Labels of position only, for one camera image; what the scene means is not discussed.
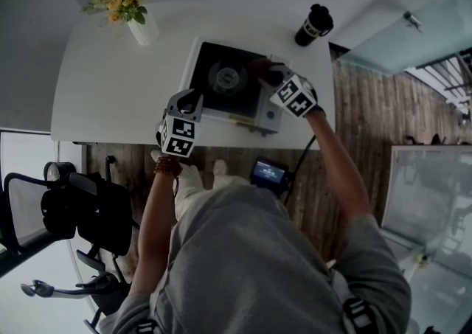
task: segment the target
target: railing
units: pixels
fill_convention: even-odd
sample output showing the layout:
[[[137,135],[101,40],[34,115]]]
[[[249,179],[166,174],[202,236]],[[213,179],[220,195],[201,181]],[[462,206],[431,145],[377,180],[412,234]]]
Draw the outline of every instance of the railing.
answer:
[[[450,92],[458,105],[471,106],[472,48],[418,66]]]

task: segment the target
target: black tumbler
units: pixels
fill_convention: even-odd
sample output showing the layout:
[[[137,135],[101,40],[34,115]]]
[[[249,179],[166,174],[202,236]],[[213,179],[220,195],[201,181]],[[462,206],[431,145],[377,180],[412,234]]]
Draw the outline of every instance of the black tumbler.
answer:
[[[331,18],[330,11],[320,4],[314,4],[302,27],[295,34],[296,44],[306,47],[319,36],[328,34],[332,29],[333,18]]]

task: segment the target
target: beaded bracelet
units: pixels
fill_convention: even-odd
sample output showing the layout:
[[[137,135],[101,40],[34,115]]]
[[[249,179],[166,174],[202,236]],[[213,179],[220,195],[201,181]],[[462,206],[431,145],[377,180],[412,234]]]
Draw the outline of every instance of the beaded bracelet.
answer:
[[[160,156],[156,163],[156,174],[173,175],[177,178],[182,172],[182,166],[172,156]]]

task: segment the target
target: office chair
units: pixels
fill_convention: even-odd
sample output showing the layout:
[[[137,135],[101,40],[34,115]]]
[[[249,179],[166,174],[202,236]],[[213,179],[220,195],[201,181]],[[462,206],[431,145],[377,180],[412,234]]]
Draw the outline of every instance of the office chair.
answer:
[[[21,285],[28,296],[82,299],[90,296],[98,306],[92,322],[84,321],[96,333],[100,314],[116,312],[128,295],[130,285],[117,265],[117,257],[128,253],[133,226],[131,200],[126,188],[111,182],[110,164],[106,159],[107,180],[99,173],[70,173],[60,181],[42,181],[11,173],[0,194],[0,277],[25,260],[59,240],[75,236],[75,231],[92,244],[85,254],[77,250],[77,258],[98,271],[90,282],[76,284],[77,290],[55,289],[41,280]],[[99,250],[110,251],[115,275],[105,271],[96,259]]]

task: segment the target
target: wooden floor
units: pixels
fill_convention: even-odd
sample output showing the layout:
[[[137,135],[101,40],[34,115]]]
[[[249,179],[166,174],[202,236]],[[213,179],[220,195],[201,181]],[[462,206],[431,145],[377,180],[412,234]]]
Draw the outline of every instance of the wooden floor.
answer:
[[[447,144],[458,139],[472,142],[471,130],[458,126],[458,113],[428,86],[408,74],[385,77],[336,60],[332,52],[333,78],[336,101],[336,133],[361,171],[376,218],[384,213],[389,182],[390,151],[392,145],[403,144],[405,135],[428,144],[438,133],[447,137]],[[153,161],[149,152],[152,145],[88,146],[88,173],[105,175],[105,157],[117,159],[112,165],[115,183],[131,193],[137,220],[153,179]],[[212,186],[212,165],[216,159],[226,160],[229,172],[247,177],[256,156],[289,164],[293,169],[301,150],[260,150],[221,147],[197,147],[193,162],[201,171],[206,188]],[[325,169],[319,151],[309,152],[299,170],[296,186],[288,205],[295,225],[328,260],[342,249],[345,227],[336,202],[327,185]],[[136,233],[127,264],[129,272],[136,267]]]

